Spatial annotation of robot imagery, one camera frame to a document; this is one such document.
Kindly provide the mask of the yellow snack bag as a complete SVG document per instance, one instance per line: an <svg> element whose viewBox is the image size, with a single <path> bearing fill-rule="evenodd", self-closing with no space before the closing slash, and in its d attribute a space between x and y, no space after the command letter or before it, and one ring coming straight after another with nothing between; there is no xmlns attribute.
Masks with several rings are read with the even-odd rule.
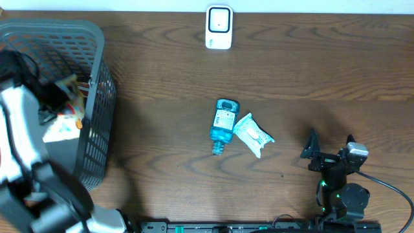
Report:
<svg viewBox="0 0 414 233"><path fill-rule="evenodd" d="M85 116L84 96L78 87L78 76L72 74L54 84L63 91L68 100L56 113L43 135L43 141L57 142L72 140L80 136L83 127L82 120Z"/></svg>

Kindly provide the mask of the light green wet wipes pack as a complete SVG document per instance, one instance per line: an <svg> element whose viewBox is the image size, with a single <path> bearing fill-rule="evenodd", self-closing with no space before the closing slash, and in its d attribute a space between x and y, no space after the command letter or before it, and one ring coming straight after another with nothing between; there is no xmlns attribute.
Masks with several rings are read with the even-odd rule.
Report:
<svg viewBox="0 0 414 233"><path fill-rule="evenodd" d="M235 124L233 132L258 159L261 158L261 150L265 145L269 142L275 142L268 133L258 126L251 113L245 115Z"/></svg>

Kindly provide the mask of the blue mouthwash bottle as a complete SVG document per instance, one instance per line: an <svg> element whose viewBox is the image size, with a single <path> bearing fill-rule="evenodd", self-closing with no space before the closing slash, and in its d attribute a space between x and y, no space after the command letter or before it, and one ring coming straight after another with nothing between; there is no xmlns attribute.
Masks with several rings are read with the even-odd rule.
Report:
<svg viewBox="0 0 414 233"><path fill-rule="evenodd" d="M239 102L229 99L218 99L215 114L210 128L210 139L213 141L212 154L221 156L224 147L231 143L235 121L239 114Z"/></svg>

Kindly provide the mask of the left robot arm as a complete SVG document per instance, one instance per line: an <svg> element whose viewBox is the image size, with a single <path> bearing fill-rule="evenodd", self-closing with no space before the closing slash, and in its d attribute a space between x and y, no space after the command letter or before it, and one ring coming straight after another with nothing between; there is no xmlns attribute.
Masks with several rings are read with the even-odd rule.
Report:
<svg viewBox="0 0 414 233"><path fill-rule="evenodd" d="M42 84L31 62L1 51L1 214L20 232L137 232L121 211L95 205L50 159L43 126L65 108L83 112L83 95L76 75Z"/></svg>

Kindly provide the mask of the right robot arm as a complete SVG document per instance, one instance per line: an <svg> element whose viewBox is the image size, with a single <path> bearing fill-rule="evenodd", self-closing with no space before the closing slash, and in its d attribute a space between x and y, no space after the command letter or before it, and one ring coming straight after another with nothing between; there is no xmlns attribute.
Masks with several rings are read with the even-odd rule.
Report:
<svg viewBox="0 0 414 233"><path fill-rule="evenodd" d="M324 153L315 129L310 131L302 159L310 160L308 170L321 173L317 186L317 204L324 208L326 221L357 222L364 218L369 191L359 184L348 183L347 176L357 172L369 155L365 145L347 136L345 147L338 153Z"/></svg>

